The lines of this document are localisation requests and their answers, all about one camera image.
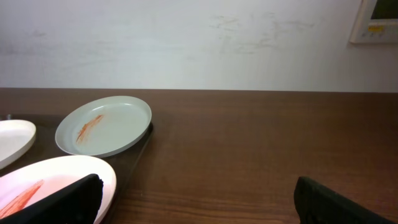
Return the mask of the grey-green plate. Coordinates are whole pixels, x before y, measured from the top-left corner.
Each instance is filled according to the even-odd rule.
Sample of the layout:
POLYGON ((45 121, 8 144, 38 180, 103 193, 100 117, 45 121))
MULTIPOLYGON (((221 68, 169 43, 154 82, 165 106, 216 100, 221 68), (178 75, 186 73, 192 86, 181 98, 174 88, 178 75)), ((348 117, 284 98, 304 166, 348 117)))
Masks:
POLYGON ((57 127, 55 142, 67 154, 109 157, 140 141, 151 120, 150 106, 139 98, 101 98, 66 116, 57 127))

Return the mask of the white plate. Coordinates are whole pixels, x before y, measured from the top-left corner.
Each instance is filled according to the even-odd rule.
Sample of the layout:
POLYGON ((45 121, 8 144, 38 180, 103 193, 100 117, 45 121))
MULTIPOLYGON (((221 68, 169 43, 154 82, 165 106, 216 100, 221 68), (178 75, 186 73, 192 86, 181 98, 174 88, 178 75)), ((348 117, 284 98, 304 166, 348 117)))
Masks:
POLYGON ((36 183, 40 188, 30 197, 26 207, 69 184, 96 174, 103 181, 103 198, 95 224, 101 223, 111 206, 117 186, 114 169, 104 160, 91 156, 62 156, 36 162, 1 177, 1 208, 36 183))
POLYGON ((23 156, 36 138, 34 123, 21 119, 1 121, 1 169, 23 156))

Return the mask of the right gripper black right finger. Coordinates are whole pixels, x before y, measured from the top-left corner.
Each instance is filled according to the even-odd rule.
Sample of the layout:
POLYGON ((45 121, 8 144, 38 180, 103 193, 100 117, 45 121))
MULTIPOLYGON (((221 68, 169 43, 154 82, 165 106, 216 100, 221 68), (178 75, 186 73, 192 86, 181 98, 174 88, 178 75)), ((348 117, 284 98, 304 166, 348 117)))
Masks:
POLYGON ((394 224, 309 177, 298 178, 294 204, 300 224, 394 224))

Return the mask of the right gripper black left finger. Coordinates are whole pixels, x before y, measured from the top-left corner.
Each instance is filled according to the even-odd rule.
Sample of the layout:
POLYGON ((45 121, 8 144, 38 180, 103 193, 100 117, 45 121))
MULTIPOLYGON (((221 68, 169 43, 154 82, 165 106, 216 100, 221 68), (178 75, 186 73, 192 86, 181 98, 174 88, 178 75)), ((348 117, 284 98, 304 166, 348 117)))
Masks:
POLYGON ((89 174, 27 208, 1 219, 3 224, 93 224, 103 198, 103 181, 89 174))

